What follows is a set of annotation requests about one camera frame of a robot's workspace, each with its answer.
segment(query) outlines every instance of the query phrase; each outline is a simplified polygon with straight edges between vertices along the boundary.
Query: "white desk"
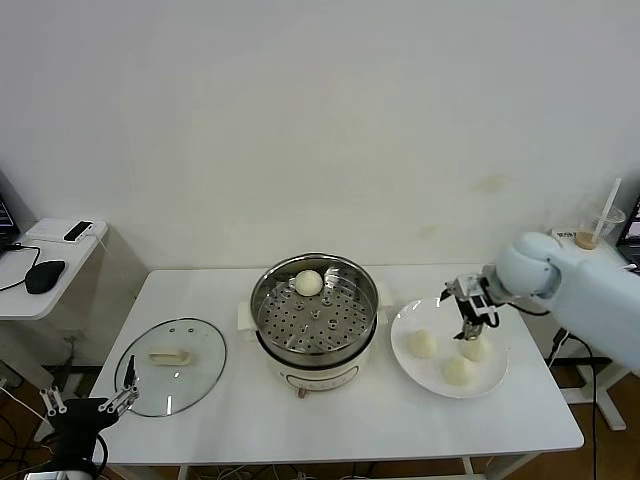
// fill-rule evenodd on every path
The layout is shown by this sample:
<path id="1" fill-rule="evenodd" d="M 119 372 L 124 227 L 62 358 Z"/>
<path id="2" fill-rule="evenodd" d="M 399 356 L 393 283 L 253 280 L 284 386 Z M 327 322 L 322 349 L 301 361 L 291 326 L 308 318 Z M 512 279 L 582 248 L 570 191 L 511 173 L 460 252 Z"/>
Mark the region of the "white desk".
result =
<path id="1" fill-rule="evenodd" d="M 92 236 L 83 238 L 77 244 L 30 240 L 24 236 L 18 240 L 23 245 L 40 247 L 41 253 L 38 263 L 48 260 L 64 260 L 66 265 L 56 285 L 46 293 L 40 295 L 27 293 L 24 284 L 0 292 L 0 320 L 39 320 L 51 312 L 98 245 L 98 238 L 102 238 L 107 231 L 106 223 L 94 223 Z M 31 268 L 35 254 L 34 250 L 20 250 L 2 255 L 0 257 L 0 286 L 22 280 Z M 46 388 L 51 385 L 51 375 L 33 358 L 29 349 L 21 345 L 17 339 L 9 338 L 6 334 L 0 335 L 0 360 L 38 388 Z"/>
<path id="2" fill-rule="evenodd" d="M 46 293 L 31 295 L 24 285 L 0 292 L 0 320 L 40 320 L 47 316 L 65 292 L 84 262 L 98 245 L 107 231 L 105 222 L 94 222 L 92 236 L 83 238 L 77 244 L 30 240 L 23 236 L 18 241 L 26 246 L 40 247 L 38 263 L 48 260 L 64 260 L 65 269 L 56 285 Z M 31 268 L 36 252 L 20 250 L 7 252 L 0 257 L 0 286 L 10 285 L 24 278 Z"/>
<path id="3" fill-rule="evenodd" d="M 397 303 L 435 297 L 445 280 L 479 265 L 370 267 Z M 92 396 L 110 396 L 128 345 L 165 320 L 197 317 L 216 325 L 228 345 L 219 383 L 171 417 L 127 413 L 103 435 L 116 465 L 308 463 L 525 454 L 492 462 L 502 478 L 539 452 L 575 449 L 580 429 L 519 314 L 505 309 L 499 331 L 511 346 L 510 370 L 495 392 L 452 400 L 415 384 L 397 364 L 389 325 L 371 358 L 344 387 L 298 399 L 275 378 L 256 342 L 236 330 L 237 306 L 259 270 L 155 271 L 147 278 Z M 97 449 L 96 459 L 101 456 Z"/>

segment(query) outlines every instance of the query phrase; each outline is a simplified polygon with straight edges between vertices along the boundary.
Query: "power cord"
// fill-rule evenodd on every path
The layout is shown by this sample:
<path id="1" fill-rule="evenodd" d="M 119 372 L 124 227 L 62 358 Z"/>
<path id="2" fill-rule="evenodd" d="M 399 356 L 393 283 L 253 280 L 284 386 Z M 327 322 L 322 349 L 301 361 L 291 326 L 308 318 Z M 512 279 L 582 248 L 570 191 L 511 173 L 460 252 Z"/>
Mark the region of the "power cord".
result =
<path id="1" fill-rule="evenodd" d="M 549 310 L 545 310 L 544 312 L 531 312 L 511 302 L 507 302 L 507 305 L 512 306 L 519 312 L 526 313 L 527 315 L 531 315 L 533 317 L 544 317 L 545 315 L 549 315 L 551 313 Z"/>
<path id="2" fill-rule="evenodd" d="M 564 328 L 561 328 L 560 330 L 558 330 L 556 335 L 553 337 L 553 347 L 551 347 L 551 353 L 549 353 L 549 356 L 547 357 L 547 360 L 546 360 L 547 367 L 551 368 L 551 366 L 553 365 L 553 362 L 556 361 L 556 358 L 560 353 L 560 349 L 562 348 L 562 346 L 564 345 L 564 343 L 567 341 L 568 338 L 569 338 L 569 332 L 567 330 L 565 330 Z"/>
<path id="3" fill-rule="evenodd" d="M 11 430 L 11 433 L 13 434 L 13 441 L 14 441 L 14 443 L 9 443 L 6 440 L 0 438 L 0 442 L 11 447 L 11 453 L 9 454 L 9 456 L 7 458 L 2 459 L 2 463 L 0 463 L 0 468 L 2 468 L 6 465 L 7 462 L 11 461 L 11 458 L 16 453 L 16 449 L 19 447 L 18 445 L 16 445 L 16 443 L 18 442 L 18 432 L 16 432 L 15 427 L 11 424 L 9 420 L 7 420 L 7 417 L 5 417 L 4 415 L 0 415 L 0 420 L 2 420 L 7 425 L 7 427 L 9 427 L 9 430 Z"/>
<path id="4" fill-rule="evenodd" d="M 16 429 L 15 427 L 11 424 L 11 422 L 9 420 L 7 420 L 7 417 L 5 417 L 4 415 L 0 414 L 0 420 L 2 420 L 5 425 L 7 427 L 9 427 L 9 430 L 11 430 L 11 433 L 13 435 L 13 441 L 17 442 L 18 441 L 18 435 L 16 433 Z M 8 440 L 5 440 L 4 438 L 0 438 L 0 443 L 4 443 L 6 446 L 13 448 L 13 451 L 11 452 L 11 454 L 9 455 L 9 457 L 7 457 L 7 461 L 13 456 L 13 454 L 15 453 L 15 450 L 41 450 L 43 448 L 46 448 L 47 450 L 49 450 L 49 452 L 53 453 L 53 451 L 51 450 L 51 448 L 48 445 L 42 445 L 45 442 L 45 438 L 43 438 L 42 440 L 40 440 L 39 443 L 41 443 L 41 445 L 37 445 L 35 447 L 21 447 L 19 445 L 17 445 L 16 443 L 11 443 Z"/>
<path id="5" fill-rule="evenodd" d="M 26 469 L 22 469 L 22 470 L 18 470 L 16 473 L 14 473 L 14 475 L 19 478 L 20 473 L 27 471 L 27 470 L 32 470 L 33 468 L 39 467 L 40 465 L 36 465 L 35 467 L 30 467 L 29 466 L 29 462 L 27 462 L 26 460 L 26 455 L 27 455 L 27 447 L 29 446 L 29 444 L 31 443 L 31 440 L 33 439 L 33 436 L 36 434 L 36 432 L 38 431 L 38 428 L 40 427 L 40 425 L 38 423 L 36 423 L 33 427 L 33 430 L 31 430 L 31 434 L 29 435 L 29 439 L 27 440 L 27 443 L 24 446 L 24 449 L 22 450 L 22 454 L 20 455 L 20 460 L 17 462 L 18 463 L 18 468 L 20 468 L 20 465 L 26 465 L 27 468 Z"/>
<path id="6" fill-rule="evenodd" d="M 104 469 L 107 466 L 107 460 L 109 458 L 109 449 L 107 448 L 107 442 L 104 441 L 104 438 L 102 438 L 102 435 L 100 434 L 98 434 L 97 438 L 100 446 L 102 447 L 102 462 L 100 462 L 100 466 L 98 467 L 96 480 L 100 475 L 102 475 L 102 472 L 104 472 Z"/>

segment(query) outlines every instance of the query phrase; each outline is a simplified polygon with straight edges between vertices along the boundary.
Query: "mouse cable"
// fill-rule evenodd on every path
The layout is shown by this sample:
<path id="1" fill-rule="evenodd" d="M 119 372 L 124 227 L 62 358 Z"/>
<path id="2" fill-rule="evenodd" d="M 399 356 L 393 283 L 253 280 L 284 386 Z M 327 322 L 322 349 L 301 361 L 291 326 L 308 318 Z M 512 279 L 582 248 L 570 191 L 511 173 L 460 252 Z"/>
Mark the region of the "mouse cable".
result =
<path id="1" fill-rule="evenodd" d="M 12 245 L 5 245 L 4 248 L 2 249 L 3 252 L 16 252 L 18 250 L 36 250 L 36 256 L 33 259 L 33 262 L 31 263 L 31 268 L 36 266 L 36 262 L 38 261 L 38 258 L 40 258 L 40 247 L 27 247 L 25 245 L 20 245 L 19 243 L 14 243 Z M 2 287 L 0 288 L 0 292 L 4 292 L 5 290 L 9 290 L 10 288 L 13 287 L 17 287 L 18 285 L 22 285 L 25 281 L 26 277 L 23 278 L 22 280 L 20 280 L 19 282 L 13 283 L 11 285 L 7 285 L 6 287 Z"/>

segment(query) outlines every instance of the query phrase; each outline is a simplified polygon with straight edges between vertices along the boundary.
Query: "steamed bun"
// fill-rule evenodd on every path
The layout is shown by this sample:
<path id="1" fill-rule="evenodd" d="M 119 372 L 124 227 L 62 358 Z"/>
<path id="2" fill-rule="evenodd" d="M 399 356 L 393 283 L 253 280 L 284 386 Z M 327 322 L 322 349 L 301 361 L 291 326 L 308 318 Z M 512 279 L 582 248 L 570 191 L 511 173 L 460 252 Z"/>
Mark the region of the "steamed bun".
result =
<path id="1" fill-rule="evenodd" d="M 469 360 L 459 355 L 451 357 L 442 366 L 445 381 L 456 387 L 464 387 L 471 383 L 472 365 Z"/>
<path id="2" fill-rule="evenodd" d="M 462 340 L 460 342 L 460 351 L 472 362 L 482 362 L 486 360 L 489 355 L 491 355 L 492 350 L 491 342 L 489 342 L 484 335 L 479 336 L 475 340 Z"/>
<path id="3" fill-rule="evenodd" d="M 304 297 L 312 297 L 322 290 L 323 280 L 314 270 L 303 270 L 296 275 L 296 292 Z"/>
<path id="4" fill-rule="evenodd" d="M 426 330 L 418 330 L 409 337 L 409 351 L 416 357 L 432 358 L 438 352 L 438 340 Z"/>

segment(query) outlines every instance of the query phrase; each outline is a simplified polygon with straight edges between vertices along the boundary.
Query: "glass lid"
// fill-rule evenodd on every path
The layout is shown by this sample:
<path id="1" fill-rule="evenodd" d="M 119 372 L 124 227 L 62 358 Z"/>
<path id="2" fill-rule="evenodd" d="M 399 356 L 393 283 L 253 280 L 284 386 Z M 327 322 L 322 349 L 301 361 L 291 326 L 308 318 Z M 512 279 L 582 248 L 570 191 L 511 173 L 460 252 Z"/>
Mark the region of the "glass lid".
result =
<path id="1" fill-rule="evenodd" d="M 166 417 L 202 399 L 218 382 L 227 359 L 222 333 L 203 320 L 181 318 L 156 325 L 134 341 L 120 358 L 115 387 L 124 382 L 135 356 L 139 398 L 131 410 Z"/>

